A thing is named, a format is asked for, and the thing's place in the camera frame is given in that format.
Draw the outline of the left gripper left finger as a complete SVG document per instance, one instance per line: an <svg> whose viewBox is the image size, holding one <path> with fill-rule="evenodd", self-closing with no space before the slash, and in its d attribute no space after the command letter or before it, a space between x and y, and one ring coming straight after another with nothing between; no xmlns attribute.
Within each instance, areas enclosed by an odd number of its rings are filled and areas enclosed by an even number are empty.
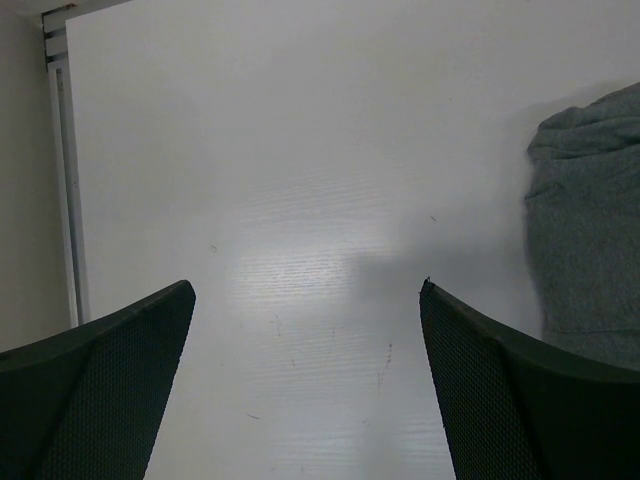
<svg viewBox="0 0 640 480"><path fill-rule="evenodd" d="M194 305L181 280L2 353L2 478L143 478Z"/></svg>

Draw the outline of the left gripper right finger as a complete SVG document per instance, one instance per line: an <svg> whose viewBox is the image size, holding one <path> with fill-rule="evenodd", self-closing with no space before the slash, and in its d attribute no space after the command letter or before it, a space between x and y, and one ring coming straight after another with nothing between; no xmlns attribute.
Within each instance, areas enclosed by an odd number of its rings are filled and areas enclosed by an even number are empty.
<svg viewBox="0 0 640 480"><path fill-rule="evenodd" d="M638 478L638 372L548 345L431 280L419 302L456 478Z"/></svg>

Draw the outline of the grey shorts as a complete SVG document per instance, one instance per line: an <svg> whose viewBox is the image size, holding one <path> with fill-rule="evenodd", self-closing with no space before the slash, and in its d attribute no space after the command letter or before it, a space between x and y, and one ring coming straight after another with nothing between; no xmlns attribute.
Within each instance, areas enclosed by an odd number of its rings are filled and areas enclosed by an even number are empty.
<svg viewBox="0 0 640 480"><path fill-rule="evenodd" d="M526 245L544 341L638 369L638 85L547 118L527 153Z"/></svg>

